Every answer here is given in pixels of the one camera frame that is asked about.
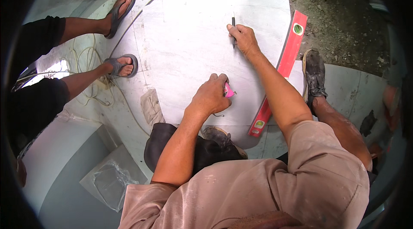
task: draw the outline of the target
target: hand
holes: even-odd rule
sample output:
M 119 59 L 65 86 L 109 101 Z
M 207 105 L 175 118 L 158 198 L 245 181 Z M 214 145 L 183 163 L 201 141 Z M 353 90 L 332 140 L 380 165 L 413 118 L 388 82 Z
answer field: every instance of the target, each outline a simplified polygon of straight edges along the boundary
M 229 83 L 225 74 L 211 74 L 209 80 L 198 89 L 186 113 L 199 114 L 207 119 L 213 113 L 219 113 L 231 106 L 231 100 L 224 97 L 225 82 Z
M 235 37 L 238 48 L 248 60 L 261 52 L 252 28 L 244 25 L 232 26 L 228 24 L 227 29 L 230 32 L 229 36 Z

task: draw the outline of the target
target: beige shirt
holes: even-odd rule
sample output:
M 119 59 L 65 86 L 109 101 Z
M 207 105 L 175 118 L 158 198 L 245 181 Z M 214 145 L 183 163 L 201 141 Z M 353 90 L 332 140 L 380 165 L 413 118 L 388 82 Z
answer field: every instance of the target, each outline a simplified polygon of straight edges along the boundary
M 227 228 L 275 210 L 311 226 L 356 228 L 369 195 L 361 161 L 322 122 L 299 123 L 290 142 L 288 167 L 277 159 L 225 161 L 178 189 L 128 185 L 119 228 Z

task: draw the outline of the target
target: shoe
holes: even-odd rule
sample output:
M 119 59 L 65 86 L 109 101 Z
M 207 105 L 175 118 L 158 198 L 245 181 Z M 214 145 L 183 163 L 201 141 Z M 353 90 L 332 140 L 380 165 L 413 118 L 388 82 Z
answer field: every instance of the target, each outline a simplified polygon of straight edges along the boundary
M 309 49 L 304 53 L 303 62 L 305 63 L 305 76 L 308 88 L 308 101 L 307 105 L 311 110 L 311 113 L 317 117 L 314 113 L 311 104 L 315 97 L 326 97 L 328 94 L 325 92 L 325 67 L 323 58 L 317 49 Z
M 248 159 L 246 152 L 242 148 L 234 145 L 230 133 L 227 133 L 218 127 L 210 126 L 204 129 L 203 134 L 205 139 L 215 141 L 223 150 L 228 149 L 229 146 L 233 145 L 244 159 Z

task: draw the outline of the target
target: flip-flop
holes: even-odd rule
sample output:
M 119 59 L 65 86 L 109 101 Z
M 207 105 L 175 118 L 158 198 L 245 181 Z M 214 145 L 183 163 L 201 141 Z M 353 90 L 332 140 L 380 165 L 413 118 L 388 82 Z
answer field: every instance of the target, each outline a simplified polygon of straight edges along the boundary
M 131 59 L 132 59 L 132 63 L 131 63 L 131 64 L 128 64 L 128 63 L 126 63 L 126 64 L 121 64 L 121 63 L 119 63 L 118 59 L 119 59 L 119 58 L 122 58 L 122 57 L 129 57 L 129 58 L 131 58 Z M 133 54 L 125 54 L 125 55 L 120 56 L 120 57 L 118 57 L 118 58 L 109 58 L 109 59 L 106 59 L 106 60 L 104 61 L 104 63 L 105 63 L 105 62 L 108 62 L 108 63 L 110 63 L 110 64 L 113 66 L 113 71 L 112 71 L 111 74 L 109 74 L 109 78 L 124 77 L 124 76 L 119 76 L 119 72 L 121 71 L 122 67 L 124 67 L 124 66 L 126 66 L 126 65 L 133 65 L 133 70 L 132 70 L 132 72 L 131 72 L 129 75 L 125 76 L 124 78 L 131 78 L 131 77 L 135 76 L 136 73 L 137 73 L 137 68 L 138 68 L 137 58 L 136 58 L 135 55 L 133 55 Z
M 132 0 L 131 3 L 129 4 L 129 6 L 127 7 L 125 13 L 123 13 L 123 15 L 121 15 L 121 17 L 119 18 L 119 9 L 121 8 L 121 5 L 119 6 L 114 6 L 109 13 L 107 13 L 107 15 L 109 15 L 110 13 L 112 14 L 112 18 L 111 18 L 111 27 L 110 27 L 110 32 L 108 35 L 105 35 L 106 39 L 111 39 L 113 36 L 115 36 L 116 31 L 118 30 L 119 24 L 122 22 L 122 20 L 125 18 L 125 16 L 130 12 L 130 10 L 132 9 L 133 5 L 135 4 L 135 0 Z

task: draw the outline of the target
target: black pencil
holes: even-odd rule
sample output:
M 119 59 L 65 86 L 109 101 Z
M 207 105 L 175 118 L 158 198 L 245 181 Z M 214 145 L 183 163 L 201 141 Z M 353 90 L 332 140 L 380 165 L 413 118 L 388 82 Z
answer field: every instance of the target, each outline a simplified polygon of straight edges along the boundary
M 233 17 L 233 26 L 235 26 L 235 17 Z M 235 37 L 233 36 L 233 48 L 235 49 Z

